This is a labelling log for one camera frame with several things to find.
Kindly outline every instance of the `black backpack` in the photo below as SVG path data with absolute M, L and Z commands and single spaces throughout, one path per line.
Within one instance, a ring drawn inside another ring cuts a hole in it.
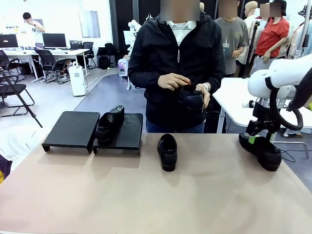
M 108 43 L 105 44 L 105 48 L 106 48 L 107 55 L 109 55 L 109 56 L 115 56 L 115 55 L 117 55 L 117 50 L 116 50 L 116 48 L 115 48 L 114 45 L 111 44 L 110 42 L 108 42 Z
M 107 55 L 107 51 L 105 47 L 99 47 L 97 50 L 97 56 Z
M 98 59 L 98 67 L 105 70 L 107 68 L 109 68 L 109 66 L 111 65 L 111 60 L 106 57 L 106 56 L 101 56 Z

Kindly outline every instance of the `black shoe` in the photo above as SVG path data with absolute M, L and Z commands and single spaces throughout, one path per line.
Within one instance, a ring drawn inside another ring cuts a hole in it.
M 174 171 L 177 161 L 176 139 L 170 134 L 163 135 L 158 142 L 157 151 L 162 169 L 166 172 Z
M 240 133 L 238 138 L 245 150 L 257 156 L 258 162 L 265 170 L 270 172 L 277 171 L 282 162 L 280 149 L 276 148 L 263 136 L 256 137 L 253 144 L 249 142 L 250 136 L 246 133 Z
M 195 86 L 182 86 L 178 91 L 177 99 L 188 109 L 188 112 L 203 113 L 204 97 Z
M 105 113 L 97 124 L 96 138 L 99 143 L 110 142 L 123 125 L 125 108 L 121 105 Z
M 249 142 L 250 135 L 247 133 L 240 133 L 238 135 L 239 143 L 240 145 L 249 153 L 254 154 L 255 152 L 253 151 L 254 147 L 253 145 Z

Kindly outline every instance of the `hand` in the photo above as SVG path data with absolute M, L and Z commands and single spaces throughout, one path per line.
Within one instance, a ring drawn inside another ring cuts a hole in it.
M 158 85 L 163 89 L 175 90 L 179 85 L 183 86 L 189 84 L 191 81 L 181 75 L 170 73 L 167 75 L 162 75 L 158 78 Z
M 234 50 L 234 51 L 233 51 L 233 55 L 232 55 L 232 57 L 234 57 L 234 58 L 238 58 L 238 57 L 239 57 L 239 55 L 240 55 L 240 51 L 239 51 L 239 50 Z
M 210 93 L 208 93 L 204 84 L 198 84 L 196 90 L 199 90 L 204 96 L 204 109 L 206 109 L 210 101 Z
M 269 61 L 270 57 L 271 57 L 271 52 L 270 52 L 270 51 L 267 51 L 267 52 L 264 54 L 264 56 L 263 56 L 263 61 L 264 61 L 264 63 L 266 63 L 267 61 Z

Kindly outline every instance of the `keyboard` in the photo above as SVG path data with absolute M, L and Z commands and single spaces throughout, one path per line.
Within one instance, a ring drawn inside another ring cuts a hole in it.
M 16 53 L 17 53 L 17 51 L 5 51 L 6 55 L 14 55 Z
M 66 50 L 50 50 L 52 54 L 65 54 Z

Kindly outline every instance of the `black jacket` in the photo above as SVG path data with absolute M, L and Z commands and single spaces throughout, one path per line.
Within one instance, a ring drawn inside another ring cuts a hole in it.
M 210 16 L 201 13 L 196 28 L 180 46 L 160 16 L 147 21 L 137 34 L 128 69 L 132 84 L 146 89 L 146 118 L 150 122 L 173 130 L 201 124 L 205 114 L 188 113 L 178 105 L 177 92 L 158 86 L 159 76 L 169 73 L 189 78 L 192 85 L 209 82 L 211 94 L 220 88 L 225 75 L 221 28 Z

